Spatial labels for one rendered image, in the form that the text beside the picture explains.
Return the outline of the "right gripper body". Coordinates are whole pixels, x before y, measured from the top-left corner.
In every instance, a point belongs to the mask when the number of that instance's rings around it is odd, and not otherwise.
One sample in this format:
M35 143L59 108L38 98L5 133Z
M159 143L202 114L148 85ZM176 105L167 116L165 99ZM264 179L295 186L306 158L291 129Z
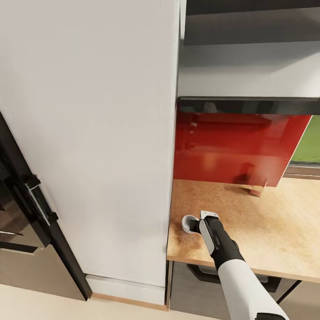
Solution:
M190 221L190 231L200 233L199 225L200 225L200 221L191 220L191 221ZM200 234L201 234L201 233L200 233Z

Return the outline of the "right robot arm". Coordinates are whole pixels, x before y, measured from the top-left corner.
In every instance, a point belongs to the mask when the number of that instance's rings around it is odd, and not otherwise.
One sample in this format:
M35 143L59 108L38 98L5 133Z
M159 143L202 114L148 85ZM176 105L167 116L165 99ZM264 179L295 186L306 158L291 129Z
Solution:
M231 320L290 320L273 300L242 257L217 213L200 211L190 231L202 234L215 262Z

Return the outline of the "coffee cup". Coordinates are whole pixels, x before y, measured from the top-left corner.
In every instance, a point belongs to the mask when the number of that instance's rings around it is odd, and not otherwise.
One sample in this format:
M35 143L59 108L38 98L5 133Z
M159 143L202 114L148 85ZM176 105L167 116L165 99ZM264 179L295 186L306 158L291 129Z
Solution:
M184 229L185 232L187 233L193 233L192 231L190 231L190 221L191 220L197 220L199 221L198 218L192 216L192 215L187 215L182 219L182 227Z

